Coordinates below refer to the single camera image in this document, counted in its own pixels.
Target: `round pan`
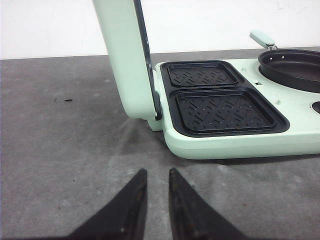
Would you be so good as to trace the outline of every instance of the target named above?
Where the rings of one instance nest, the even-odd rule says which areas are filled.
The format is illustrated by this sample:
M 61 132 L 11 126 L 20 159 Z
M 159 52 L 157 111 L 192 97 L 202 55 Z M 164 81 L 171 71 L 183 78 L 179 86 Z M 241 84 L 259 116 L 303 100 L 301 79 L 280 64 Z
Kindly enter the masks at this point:
M 260 54 L 260 72 L 290 88 L 320 93 L 320 52 L 279 49 Z

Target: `frying pan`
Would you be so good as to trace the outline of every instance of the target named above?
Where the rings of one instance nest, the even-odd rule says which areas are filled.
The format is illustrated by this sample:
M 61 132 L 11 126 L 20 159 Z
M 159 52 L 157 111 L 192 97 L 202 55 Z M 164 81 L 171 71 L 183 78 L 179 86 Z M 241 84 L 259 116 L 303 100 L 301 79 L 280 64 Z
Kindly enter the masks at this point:
M 320 52 L 278 49 L 275 42 L 259 30 L 253 30 L 250 37 L 270 50 L 258 57 L 262 75 L 290 88 L 320 93 Z

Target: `hinged lid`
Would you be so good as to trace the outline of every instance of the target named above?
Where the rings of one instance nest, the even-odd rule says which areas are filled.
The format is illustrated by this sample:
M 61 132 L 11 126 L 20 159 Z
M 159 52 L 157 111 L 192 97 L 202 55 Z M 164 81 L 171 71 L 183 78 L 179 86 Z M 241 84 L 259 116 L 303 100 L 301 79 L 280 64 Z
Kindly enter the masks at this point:
M 132 118 L 161 119 L 140 0 L 93 0 L 120 99 Z

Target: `pan handle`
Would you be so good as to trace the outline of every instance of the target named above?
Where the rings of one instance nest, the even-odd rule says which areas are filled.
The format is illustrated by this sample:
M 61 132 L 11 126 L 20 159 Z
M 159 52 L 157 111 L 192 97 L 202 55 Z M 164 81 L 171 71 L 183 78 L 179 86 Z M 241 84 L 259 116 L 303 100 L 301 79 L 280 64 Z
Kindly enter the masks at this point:
M 278 49 L 277 46 L 275 45 L 275 41 L 271 37 L 269 37 L 267 34 L 265 34 L 263 31 L 252 30 L 250 32 L 250 38 L 255 40 L 259 45 L 261 45 L 265 49 L 272 50 L 273 47 Z

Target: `gray countertop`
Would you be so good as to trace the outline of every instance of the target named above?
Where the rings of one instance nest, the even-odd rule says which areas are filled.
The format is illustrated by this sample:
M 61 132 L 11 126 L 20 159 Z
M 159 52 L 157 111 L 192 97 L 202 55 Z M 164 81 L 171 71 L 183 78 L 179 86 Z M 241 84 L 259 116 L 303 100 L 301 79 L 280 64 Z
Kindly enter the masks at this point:
M 152 61 L 256 58 L 262 51 L 163 53 Z M 162 132 L 126 116 L 107 56 L 1 61 L 3 238 L 66 236 L 145 168 L 144 239 L 170 240 L 172 167 L 250 237 L 320 238 L 319 154 L 182 159 Z

